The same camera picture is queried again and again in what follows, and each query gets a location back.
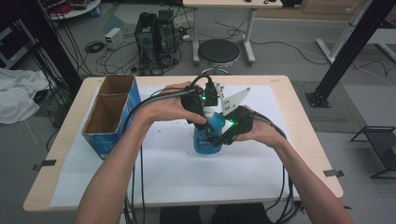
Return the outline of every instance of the carpet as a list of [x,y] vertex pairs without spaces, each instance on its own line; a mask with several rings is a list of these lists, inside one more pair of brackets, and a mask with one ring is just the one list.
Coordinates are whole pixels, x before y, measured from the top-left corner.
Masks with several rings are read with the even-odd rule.
[[306,100],[305,93],[313,92],[319,82],[292,81],[291,84],[315,132],[357,133],[366,125],[361,113],[353,104],[341,83],[335,86],[328,98],[330,108],[311,107]]

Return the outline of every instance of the plastic bottle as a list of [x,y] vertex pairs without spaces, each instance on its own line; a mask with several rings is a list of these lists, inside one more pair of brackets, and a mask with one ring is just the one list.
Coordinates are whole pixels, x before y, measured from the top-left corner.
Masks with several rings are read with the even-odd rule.
[[[213,127],[214,132],[211,136],[221,136],[222,128],[225,125],[225,119],[219,113],[216,113],[211,107],[204,107],[204,113],[207,122]],[[211,142],[207,140],[205,130],[198,131],[197,128],[194,130],[194,149],[196,152],[201,154],[213,154],[221,150],[222,145],[217,147],[213,146]]]

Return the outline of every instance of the gray floor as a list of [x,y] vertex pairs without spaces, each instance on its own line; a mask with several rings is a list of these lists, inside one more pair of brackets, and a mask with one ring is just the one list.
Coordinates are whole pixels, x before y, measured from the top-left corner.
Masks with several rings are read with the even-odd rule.
[[[95,40],[104,41],[106,29],[113,24],[128,29],[129,34],[134,26],[128,20],[135,20],[138,10],[132,10],[125,5],[101,5],[102,15],[98,18],[89,14],[70,19],[67,24],[83,52],[84,46]],[[230,21],[219,21],[233,25]],[[300,46],[316,55],[304,51],[310,60],[325,63],[321,51],[315,43],[316,38],[322,38],[331,45],[342,32],[344,21],[289,21],[289,20],[256,20],[253,30],[256,35],[254,41],[274,41],[272,38]],[[64,36],[62,26],[59,32]],[[200,38],[208,39],[212,36],[227,36],[228,28],[206,23],[200,30]],[[233,41],[240,42],[241,36]],[[302,55],[289,46],[282,44],[253,45],[257,62],[247,63],[245,53],[238,64],[228,70],[234,75],[286,75],[291,80],[321,81],[329,69],[329,65],[316,65],[306,61]],[[191,45],[181,45],[182,61],[167,76],[197,75],[205,67],[195,67],[191,62]],[[95,61],[103,55],[103,51],[90,54],[86,64],[93,74],[100,73],[101,66]],[[108,64],[121,66],[128,62],[136,53],[135,45],[125,47]],[[372,61],[382,62],[388,69],[396,66],[388,56],[374,45],[367,45],[355,61],[357,66]],[[24,57],[14,67],[15,69],[37,70],[37,66],[30,57]],[[363,72],[349,68],[341,79],[350,98],[361,112],[368,125],[396,125],[396,69],[385,77],[383,68],[373,63],[364,67],[369,71]],[[71,223],[74,211],[29,213],[22,208],[23,202],[35,180],[37,171],[33,171],[34,164],[46,158],[48,151],[46,144],[55,129],[48,118],[31,117],[12,125],[0,124],[0,223]],[[350,143],[352,133],[317,133],[320,143],[336,170],[342,170],[345,176],[339,181],[344,189],[342,202],[349,206],[348,210],[357,223],[396,223],[396,181],[373,180],[369,177],[378,168],[378,161],[370,146],[366,143]],[[276,220],[281,206],[270,212],[272,220]],[[203,207],[203,219],[209,223],[213,208]],[[158,223],[158,209],[149,211],[147,223]],[[306,214],[299,213],[290,223],[309,223]]]

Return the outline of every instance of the blue box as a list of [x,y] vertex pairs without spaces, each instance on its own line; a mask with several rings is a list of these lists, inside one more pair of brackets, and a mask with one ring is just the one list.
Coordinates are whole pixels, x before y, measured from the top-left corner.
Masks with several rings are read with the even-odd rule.
[[105,77],[82,129],[82,135],[102,160],[119,142],[126,117],[139,103],[139,89],[133,75]]

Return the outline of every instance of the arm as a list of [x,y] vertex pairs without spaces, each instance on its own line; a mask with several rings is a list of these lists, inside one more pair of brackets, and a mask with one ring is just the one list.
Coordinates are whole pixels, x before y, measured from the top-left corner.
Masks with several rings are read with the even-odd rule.
[[354,223],[340,201],[309,169],[290,143],[270,125],[254,120],[252,130],[236,138],[237,141],[250,139],[274,149],[299,192],[312,223]]
[[[184,88],[189,82],[169,86]],[[160,100],[142,107],[131,126],[93,176],[78,206],[75,223],[116,223],[120,218],[129,179],[139,148],[153,122],[189,119],[205,123],[205,118],[183,108],[180,98]]]

